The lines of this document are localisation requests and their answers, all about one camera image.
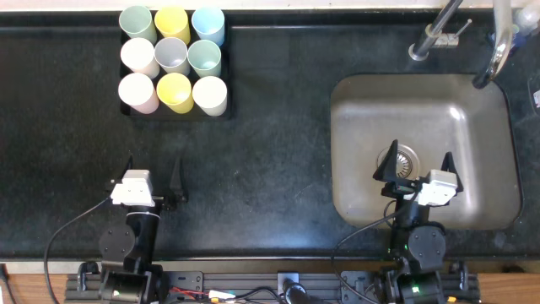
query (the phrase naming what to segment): plastic cup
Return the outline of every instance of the plastic cup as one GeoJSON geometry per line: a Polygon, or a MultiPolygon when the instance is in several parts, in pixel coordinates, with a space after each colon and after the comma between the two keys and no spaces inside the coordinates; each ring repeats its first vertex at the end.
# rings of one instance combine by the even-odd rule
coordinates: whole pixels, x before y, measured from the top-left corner
{"type": "Polygon", "coordinates": [[[158,40],[152,22],[152,14],[144,6],[132,6],[124,9],[118,18],[118,23],[131,38],[144,38],[152,44],[158,40]]]}
{"type": "Polygon", "coordinates": [[[154,46],[144,38],[133,38],[124,43],[120,59],[135,73],[154,79],[159,74],[159,64],[154,59],[154,46]]]}
{"type": "Polygon", "coordinates": [[[187,14],[182,7],[162,8],[155,15],[155,26],[163,37],[176,37],[189,44],[189,22],[187,14]]]}
{"type": "Polygon", "coordinates": [[[130,73],[118,85],[120,99],[143,114],[150,114],[159,106],[158,96],[150,78],[142,73],[130,73]]]}
{"type": "Polygon", "coordinates": [[[219,116],[227,109],[227,85],[214,76],[201,78],[193,85],[193,100],[209,116],[219,116]]]}
{"type": "Polygon", "coordinates": [[[187,51],[187,60],[201,78],[221,74],[221,51],[211,41],[194,42],[187,51]]]}
{"type": "Polygon", "coordinates": [[[187,46],[184,41],[169,37],[164,38],[155,45],[154,49],[155,61],[167,73],[181,73],[188,75],[190,68],[187,61],[187,46]]]}
{"type": "Polygon", "coordinates": [[[192,15],[193,29],[204,40],[218,46],[225,42],[225,16],[219,8],[200,8],[192,15]]]}
{"type": "Polygon", "coordinates": [[[178,114],[188,113],[193,108],[192,84],[180,73],[169,73],[159,80],[158,97],[178,114]]]}

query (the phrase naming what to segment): sink drain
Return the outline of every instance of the sink drain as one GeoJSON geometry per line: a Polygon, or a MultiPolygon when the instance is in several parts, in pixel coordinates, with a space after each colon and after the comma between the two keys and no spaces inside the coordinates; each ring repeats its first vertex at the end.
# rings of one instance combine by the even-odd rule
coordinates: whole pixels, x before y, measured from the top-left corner
{"type": "MultiPolygon", "coordinates": [[[[388,148],[384,148],[377,156],[377,166],[385,159],[388,148]]],[[[397,146],[396,175],[401,178],[415,179],[420,170],[420,161],[416,153],[406,145],[397,146]]]]}

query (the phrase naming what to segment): white wall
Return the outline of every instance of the white wall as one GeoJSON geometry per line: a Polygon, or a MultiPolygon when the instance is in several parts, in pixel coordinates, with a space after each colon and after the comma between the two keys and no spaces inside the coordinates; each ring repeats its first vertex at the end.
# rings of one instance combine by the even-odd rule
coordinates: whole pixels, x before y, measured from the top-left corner
{"type": "MultiPolygon", "coordinates": [[[[511,0],[513,7],[540,0],[511,0]]],[[[0,0],[0,11],[122,10],[135,4],[157,9],[181,5],[185,9],[218,6],[222,9],[312,8],[442,8],[447,0],[0,0]]],[[[491,0],[464,0],[461,8],[490,8],[491,0]]]]}

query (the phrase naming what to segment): stainless steel sink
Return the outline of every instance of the stainless steel sink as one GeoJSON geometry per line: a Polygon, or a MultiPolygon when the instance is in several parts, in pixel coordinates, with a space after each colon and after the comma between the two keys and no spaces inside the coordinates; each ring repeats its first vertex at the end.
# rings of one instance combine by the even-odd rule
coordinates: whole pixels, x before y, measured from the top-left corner
{"type": "Polygon", "coordinates": [[[453,229],[508,226],[521,210],[506,100],[496,84],[473,88],[470,75],[359,75],[332,92],[333,202],[351,225],[382,217],[390,201],[372,178],[398,139],[398,175],[440,169],[454,155],[465,190],[430,220],[453,229]]]}

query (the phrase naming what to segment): faucet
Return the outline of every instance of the faucet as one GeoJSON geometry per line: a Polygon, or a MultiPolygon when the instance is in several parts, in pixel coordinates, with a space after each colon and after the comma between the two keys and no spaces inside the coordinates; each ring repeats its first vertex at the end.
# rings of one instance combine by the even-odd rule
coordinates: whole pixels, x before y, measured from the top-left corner
{"type": "MultiPolygon", "coordinates": [[[[455,34],[443,34],[442,29],[450,17],[457,11],[463,0],[450,0],[440,11],[433,22],[426,26],[418,43],[412,44],[408,49],[409,56],[416,61],[423,61],[429,55],[432,47],[456,47],[459,35],[471,24],[471,20],[455,34]]],[[[493,80],[508,58],[512,45],[512,8],[510,0],[493,0],[495,18],[495,45],[493,55],[485,68],[483,68],[472,80],[472,85],[482,89],[493,80]]]]}

